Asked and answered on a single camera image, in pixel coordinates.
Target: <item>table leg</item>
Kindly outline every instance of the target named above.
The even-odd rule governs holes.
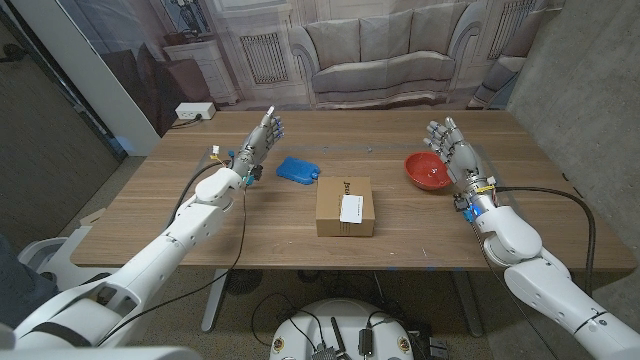
[[[460,302],[462,303],[462,310],[467,320],[469,333],[475,337],[484,335],[482,321],[478,313],[478,304],[476,303],[476,298],[471,289],[471,283],[469,282],[469,273],[466,271],[454,271],[451,273],[451,276],[453,277],[453,283],[456,286]]]
[[[213,274],[213,278],[215,279],[218,276],[223,275],[226,271],[227,269],[216,269],[215,274]],[[200,325],[200,328],[204,332],[211,332],[213,330],[213,325],[215,324],[216,316],[218,315],[218,307],[222,300],[225,285],[227,285],[227,275],[223,276],[219,281],[216,281],[211,285],[209,300],[207,301],[207,307],[205,308],[204,316],[202,317],[202,325]]]

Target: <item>power strip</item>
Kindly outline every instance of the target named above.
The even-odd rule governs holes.
[[[198,114],[202,119],[211,119],[216,113],[213,103],[181,103],[176,108],[176,114],[180,120],[193,120]]]

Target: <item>robotic arm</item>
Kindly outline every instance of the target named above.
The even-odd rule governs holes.
[[[15,349],[115,347],[129,342],[138,319],[114,329],[148,308],[184,256],[218,232],[232,208],[231,193],[246,186],[282,137],[273,110],[247,136],[235,161],[198,183],[175,220],[120,270],[58,294],[25,319],[13,332]]]
[[[487,257],[507,267],[509,290],[527,305],[571,333],[597,359],[640,358],[640,335],[608,313],[571,281],[566,266],[542,246],[538,232],[510,206],[498,206],[480,157],[465,141],[453,119],[432,121],[427,144],[447,166],[459,194],[456,207],[469,221],[490,234],[483,247]]]

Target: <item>yellow wire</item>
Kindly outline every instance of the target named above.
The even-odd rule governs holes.
[[[485,192],[487,190],[492,190],[495,188],[495,185],[484,186],[476,189],[476,193]]]

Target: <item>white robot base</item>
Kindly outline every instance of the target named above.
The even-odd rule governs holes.
[[[327,347],[333,347],[340,358],[362,359],[358,346],[360,330],[367,327],[367,319],[371,316],[373,346],[371,355],[366,359],[394,359],[412,360],[413,349],[409,336],[404,328],[388,314],[379,308],[359,300],[326,299],[315,302],[303,308],[314,314],[322,326],[322,334]],[[340,345],[331,318],[339,329],[344,343],[344,353],[341,355]],[[306,334],[313,346],[322,349],[322,340],[318,322],[310,315],[299,312],[290,320],[283,322],[276,331],[271,343],[270,360],[307,360],[312,359],[314,349],[303,335]]]

